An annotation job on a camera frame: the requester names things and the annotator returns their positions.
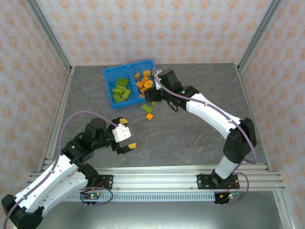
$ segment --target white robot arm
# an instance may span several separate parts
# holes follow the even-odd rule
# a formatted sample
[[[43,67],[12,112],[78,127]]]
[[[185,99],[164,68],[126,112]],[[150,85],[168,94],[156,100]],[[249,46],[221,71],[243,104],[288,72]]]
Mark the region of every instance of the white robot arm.
[[[15,206],[10,220],[18,229],[37,228],[43,217],[68,195],[97,184],[98,172],[89,164],[83,164],[93,156],[95,149],[111,146],[117,154],[135,149],[135,143],[124,147],[119,144],[131,136],[129,128],[124,125],[127,120],[117,118],[112,122],[118,126],[107,128],[104,120],[92,119],[85,131],[69,141],[58,160],[33,183],[18,194],[8,194],[2,199],[6,214]]]
[[[164,90],[156,80],[156,87],[145,92],[145,99],[148,102],[165,100],[174,111],[178,111],[178,107],[180,107],[185,111],[193,113],[214,127],[226,139],[224,156],[212,173],[214,183],[220,184],[225,182],[244,157],[251,152],[247,140],[236,125],[239,125],[247,134],[254,147],[256,145],[256,137],[253,122],[249,118],[242,120],[223,111],[208,101],[192,86],[183,87],[172,69],[157,70],[154,73],[154,77],[169,91],[190,99],[186,100],[173,96]],[[192,101],[192,99],[202,101],[202,103]]]

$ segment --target patterned wallpaper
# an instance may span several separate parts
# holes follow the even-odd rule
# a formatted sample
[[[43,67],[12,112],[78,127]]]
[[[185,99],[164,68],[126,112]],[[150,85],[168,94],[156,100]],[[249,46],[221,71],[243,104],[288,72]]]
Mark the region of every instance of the patterned wallpaper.
[[[67,73],[26,1],[0,1],[0,15],[2,199],[37,171]]]
[[[38,0],[72,65],[239,63],[272,0]]]
[[[265,152],[305,228],[305,1],[284,0],[243,78]]]

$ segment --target blue tray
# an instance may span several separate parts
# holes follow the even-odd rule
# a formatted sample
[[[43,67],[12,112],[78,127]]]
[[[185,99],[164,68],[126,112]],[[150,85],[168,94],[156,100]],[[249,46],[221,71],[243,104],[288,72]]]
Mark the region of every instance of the blue tray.
[[[140,78],[137,81],[141,81],[143,79],[143,71],[146,70],[151,70],[151,73],[153,73],[153,69],[155,68],[154,63],[152,60],[146,60],[146,61],[140,61],[140,62],[135,62],[135,63],[130,63],[130,70],[132,72],[132,78],[134,80],[134,83],[136,83],[135,79],[134,79],[134,75],[136,75],[137,73],[140,73]],[[156,86],[155,81],[153,80],[153,78],[151,78],[151,80],[153,81],[153,85]],[[145,102],[145,98],[141,98],[139,95],[142,94],[140,92],[140,90],[136,87],[136,96],[139,100],[140,103]]]
[[[145,102],[145,98],[140,98],[139,94],[141,93],[136,86],[136,81],[134,79],[134,75],[136,73],[140,73],[141,80],[143,78],[143,71],[151,70],[155,68],[154,63],[152,60],[140,61],[135,63],[130,63],[126,65],[121,65],[113,68],[106,68],[104,69],[104,77],[107,85],[107,94],[110,99],[110,103],[113,109],[122,108],[131,106],[134,104]],[[115,83],[118,81],[119,78],[124,78],[129,80],[127,89],[131,90],[128,99],[125,102],[115,104],[115,99],[113,98],[112,89],[115,88]]]

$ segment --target orange block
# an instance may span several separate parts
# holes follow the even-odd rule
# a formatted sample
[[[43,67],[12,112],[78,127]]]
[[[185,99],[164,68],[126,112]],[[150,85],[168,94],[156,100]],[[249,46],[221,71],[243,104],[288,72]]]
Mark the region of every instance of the orange block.
[[[153,87],[153,81],[152,81],[152,80],[147,81],[147,82],[144,84],[144,87],[147,88],[147,89],[152,88],[152,87]]]
[[[149,81],[149,77],[145,76],[142,80],[141,83],[145,84],[147,81]]]
[[[142,88],[140,91],[142,92],[142,94],[144,94],[144,92],[147,90],[147,88]]]
[[[134,79],[138,80],[140,78],[140,73],[137,73],[136,75],[134,75]]]
[[[143,83],[138,81],[137,82],[137,87],[139,88],[139,90],[141,90],[144,87],[144,85],[143,85]]]
[[[152,115],[152,114],[148,114],[148,115],[146,116],[146,118],[149,119],[149,120],[152,120],[152,119],[153,119],[153,115]]]
[[[150,77],[151,75],[151,70],[143,71],[143,76]]]

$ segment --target gray table surface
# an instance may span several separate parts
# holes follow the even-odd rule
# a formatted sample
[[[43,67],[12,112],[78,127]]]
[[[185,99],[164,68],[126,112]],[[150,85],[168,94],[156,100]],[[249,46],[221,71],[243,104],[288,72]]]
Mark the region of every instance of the gray table surface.
[[[223,157],[225,139],[199,117],[180,109],[174,112],[166,102],[154,107],[149,121],[142,104],[112,109],[107,95],[103,69],[109,66],[76,67],[63,116],[65,121],[80,110],[97,112],[112,120],[125,117],[133,136],[122,145],[136,142],[137,148],[117,155],[111,148],[95,151],[88,160],[93,167],[146,167],[218,164]],[[172,68],[182,85],[192,85],[207,99],[228,113],[244,119],[251,117],[233,63],[159,64],[158,69]],[[79,115],[67,125],[62,145],[79,133],[92,115]],[[256,147],[258,162],[265,162],[261,142]]]
[[[111,202],[98,207],[60,203],[38,229],[282,229],[272,192],[250,192],[238,204]]]

